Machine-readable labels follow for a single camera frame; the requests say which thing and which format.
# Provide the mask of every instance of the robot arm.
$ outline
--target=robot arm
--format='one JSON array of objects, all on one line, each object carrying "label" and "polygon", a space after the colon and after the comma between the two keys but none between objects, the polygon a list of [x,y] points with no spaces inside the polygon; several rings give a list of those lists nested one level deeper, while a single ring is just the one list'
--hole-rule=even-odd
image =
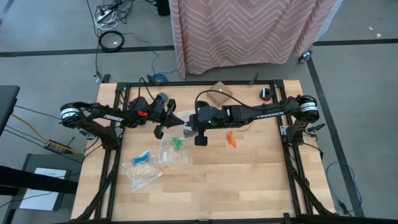
[{"label": "robot arm", "polygon": [[167,103],[167,111],[164,104],[167,96],[158,94],[153,103],[148,105],[144,97],[140,96],[129,103],[128,110],[112,109],[108,105],[103,106],[99,103],[75,102],[67,103],[61,107],[62,124],[68,128],[84,129],[91,134],[101,138],[105,149],[120,149],[119,136],[116,136],[115,130],[110,127],[104,127],[94,121],[96,118],[104,118],[111,121],[120,122],[120,127],[136,128],[139,125],[146,124],[146,121],[160,123],[156,126],[154,134],[156,138],[162,139],[163,127],[169,128],[184,124],[177,118],[173,111],[176,108],[175,100],[170,99]]},{"label": "robot arm", "polygon": [[311,96],[298,96],[288,98],[286,101],[259,106],[222,106],[221,110],[210,106],[205,101],[198,101],[197,108],[198,113],[191,114],[187,124],[192,131],[199,132],[199,135],[195,137],[197,146],[207,145],[207,137],[204,136],[207,129],[240,128],[256,119],[286,114],[291,114],[296,118],[295,123],[285,130],[287,140],[290,143],[300,144],[302,133],[307,125],[319,119],[317,101]]}]

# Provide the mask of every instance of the wooden table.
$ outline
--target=wooden table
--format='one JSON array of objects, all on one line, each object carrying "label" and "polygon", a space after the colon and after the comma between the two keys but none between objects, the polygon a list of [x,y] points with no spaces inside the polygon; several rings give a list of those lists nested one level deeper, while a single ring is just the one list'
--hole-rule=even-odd
[{"label": "wooden table", "polygon": [[[287,96],[302,94],[298,80],[285,80],[284,85]],[[228,86],[237,99],[251,106],[263,103],[258,97],[262,87],[267,86]],[[154,96],[164,92],[169,98],[175,99],[177,114],[179,111],[192,110],[197,94],[209,88],[210,86],[154,86],[149,87],[149,90]],[[116,84],[102,84],[97,102],[113,105],[115,89]],[[141,95],[147,100],[150,99],[145,88],[142,88]],[[129,99],[135,97],[137,88],[132,88]],[[206,94],[203,94],[200,100],[211,103]],[[227,104],[237,103],[228,100]],[[109,125],[109,121],[106,120],[96,121],[102,125]],[[145,126],[125,131],[121,164],[147,149],[152,149],[157,160],[160,140],[153,134],[155,126],[156,124],[148,122]],[[182,133],[182,129],[183,126],[177,126],[165,129],[165,133]],[[164,175],[134,193],[124,168],[120,166],[112,220],[275,218],[283,217],[282,214],[285,212],[294,216],[276,118],[256,120],[245,132],[237,130],[232,130],[237,148],[228,145],[226,141],[229,129],[207,131],[207,147],[195,146],[193,138],[186,139],[188,164],[159,164]],[[315,139],[307,135],[304,136],[304,141],[317,145]],[[300,146],[299,149],[312,192],[327,209],[334,212],[319,152],[306,145]],[[72,218],[79,216],[94,197],[100,182],[103,158],[104,150],[100,148],[85,159]],[[298,185],[297,188],[304,212],[301,189]],[[106,213],[107,200],[108,194],[104,196],[105,206],[102,214]]]}]

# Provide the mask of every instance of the blue object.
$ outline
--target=blue object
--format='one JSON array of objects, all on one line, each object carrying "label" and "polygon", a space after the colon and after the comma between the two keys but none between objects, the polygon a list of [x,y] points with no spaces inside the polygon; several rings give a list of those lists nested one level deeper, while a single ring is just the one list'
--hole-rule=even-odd
[{"label": "blue object", "polygon": [[143,42],[143,43],[148,43],[148,44],[149,44],[150,50],[152,51],[153,54],[156,55],[155,58],[152,60],[152,63],[151,63],[152,72],[154,73],[154,74],[152,75],[152,77],[153,77],[154,79],[156,79],[156,80],[160,80],[161,82],[168,82],[169,80],[167,79],[167,77],[166,77],[165,74],[171,74],[171,73],[173,73],[173,72],[176,72],[177,69],[172,70],[171,72],[159,72],[159,73],[156,73],[156,72],[155,72],[155,68],[154,68],[154,62],[155,62],[155,60],[159,57],[159,54],[157,54],[157,53],[152,49],[152,44],[151,44],[148,40],[141,40],[141,39],[138,38],[138,36],[137,36],[135,33],[133,33],[133,32],[122,33],[122,34],[124,34],[124,35],[132,34],[139,42]]},{"label": "blue object", "polygon": [[132,164],[136,166],[138,163],[146,163],[149,162],[150,152],[146,152],[144,155],[134,158]]},{"label": "blue object", "polygon": [[329,176],[328,176],[328,175],[329,175],[329,168],[330,168],[332,165],[335,165],[335,164],[341,164],[341,165],[344,165],[344,166],[348,167],[349,170],[350,170],[350,172],[352,172],[352,174],[353,174],[353,182],[354,182],[355,190],[358,192],[358,195],[359,195],[359,205],[358,205],[355,209],[347,210],[347,212],[355,212],[355,211],[357,211],[358,209],[360,209],[360,208],[362,207],[362,195],[361,195],[361,193],[359,192],[358,187],[356,186],[354,169],[353,169],[351,166],[349,166],[347,163],[345,163],[345,162],[332,162],[332,163],[331,163],[330,165],[328,165],[328,167],[326,168],[326,180],[328,181],[328,185],[329,185],[331,194],[337,199],[339,205],[343,204],[343,202],[337,197],[335,191],[334,191],[333,188],[331,187],[330,182],[329,182]]}]

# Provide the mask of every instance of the white paper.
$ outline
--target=white paper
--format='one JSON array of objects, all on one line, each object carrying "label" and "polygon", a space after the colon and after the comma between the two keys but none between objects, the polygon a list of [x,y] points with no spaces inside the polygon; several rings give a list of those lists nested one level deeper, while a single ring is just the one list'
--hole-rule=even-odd
[{"label": "white paper", "polygon": [[[35,170],[35,174],[47,175],[50,177],[58,177],[59,179],[64,179],[64,176],[66,175],[66,173],[67,173],[66,170],[47,169],[47,168],[39,168],[39,167],[36,168],[36,170]],[[42,195],[42,194],[46,194],[46,193],[50,193],[50,192],[45,191],[45,190],[27,189],[26,193],[24,195],[24,198],[35,196],[35,195]],[[51,194],[48,194],[48,195],[24,199],[21,202],[21,205],[19,206],[19,208],[52,211],[54,208],[55,202],[57,201],[58,194],[59,194],[58,192],[52,192]]]},{"label": "white paper", "polygon": [[163,152],[163,161],[167,161],[167,152]]}]

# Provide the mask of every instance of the red cap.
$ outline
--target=red cap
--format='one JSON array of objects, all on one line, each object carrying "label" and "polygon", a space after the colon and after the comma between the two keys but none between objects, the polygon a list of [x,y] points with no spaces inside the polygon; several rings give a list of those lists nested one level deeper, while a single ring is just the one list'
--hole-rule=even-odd
[{"label": "red cap", "polygon": [[138,115],[141,115],[141,116],[148,116],[148,113],[143,112],[143,111],[138,111]]}]

